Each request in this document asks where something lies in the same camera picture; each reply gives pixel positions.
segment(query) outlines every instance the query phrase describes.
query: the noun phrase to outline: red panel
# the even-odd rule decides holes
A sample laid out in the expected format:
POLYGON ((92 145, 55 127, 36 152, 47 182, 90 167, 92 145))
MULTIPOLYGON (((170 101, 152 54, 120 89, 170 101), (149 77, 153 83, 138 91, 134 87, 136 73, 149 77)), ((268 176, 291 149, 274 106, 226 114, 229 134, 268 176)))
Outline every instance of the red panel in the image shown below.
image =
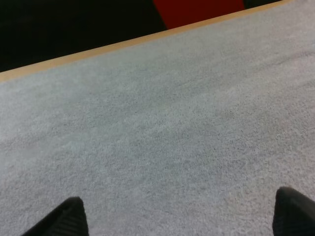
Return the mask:
POLYGON ((245 9, 242 0, 154 0, 154 3, 169 29, 245 9))

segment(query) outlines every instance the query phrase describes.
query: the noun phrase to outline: gray carpet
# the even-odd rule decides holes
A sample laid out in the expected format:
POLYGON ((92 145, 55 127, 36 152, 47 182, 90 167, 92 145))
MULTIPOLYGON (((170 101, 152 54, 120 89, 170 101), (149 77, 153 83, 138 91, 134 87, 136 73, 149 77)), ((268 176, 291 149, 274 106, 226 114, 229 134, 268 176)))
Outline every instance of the gray carpet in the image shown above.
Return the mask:
POLYGON ((0 235, 80 196, 92 236, 272 235, 315 198, 315 1, 0 84, 0 235))

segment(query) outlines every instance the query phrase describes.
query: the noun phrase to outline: carpet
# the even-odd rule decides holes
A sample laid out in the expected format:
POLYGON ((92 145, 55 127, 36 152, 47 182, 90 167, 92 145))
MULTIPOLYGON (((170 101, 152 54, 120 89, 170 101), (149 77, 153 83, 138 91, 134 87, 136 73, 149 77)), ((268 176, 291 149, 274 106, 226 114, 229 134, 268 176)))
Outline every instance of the carpet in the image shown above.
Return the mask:
POLYGON ((79 196, 92 236, 272 235, 278 187, 315 198, 314 9, 0 83, 0 234, 79 196))

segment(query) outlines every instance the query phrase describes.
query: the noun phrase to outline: black surface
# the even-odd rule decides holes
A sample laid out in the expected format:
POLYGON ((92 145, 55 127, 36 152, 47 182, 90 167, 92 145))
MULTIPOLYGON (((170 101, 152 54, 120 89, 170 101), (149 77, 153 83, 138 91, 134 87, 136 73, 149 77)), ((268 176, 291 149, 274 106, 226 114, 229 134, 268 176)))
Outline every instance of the black surface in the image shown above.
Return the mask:
POLYGON ((252 7, 257 7, 257 6, 273 3, 276 1, 280 1, 280 0, 244 0, 244 6, 246 9, 248 9, 252 7))
POLYGON ((89 236, 83 201, 68 198, 22 236, 89 236))
POLYGON ((2 0, 0 71, 165 29, 151 0, 2 0))
POLYGON ((272 227, 274 236, 314 236, 315 202, 292 188, 280 188, 272 227))

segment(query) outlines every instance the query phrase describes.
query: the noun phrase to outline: red surface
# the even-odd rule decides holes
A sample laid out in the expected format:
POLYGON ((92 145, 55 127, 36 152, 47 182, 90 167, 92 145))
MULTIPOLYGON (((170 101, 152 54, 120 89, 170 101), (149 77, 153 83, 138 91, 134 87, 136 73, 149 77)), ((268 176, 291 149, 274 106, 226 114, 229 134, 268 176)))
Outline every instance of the red surface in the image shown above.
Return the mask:
POLYGON ((243 0, 154 0, 167 28, 244 10, 243 0))

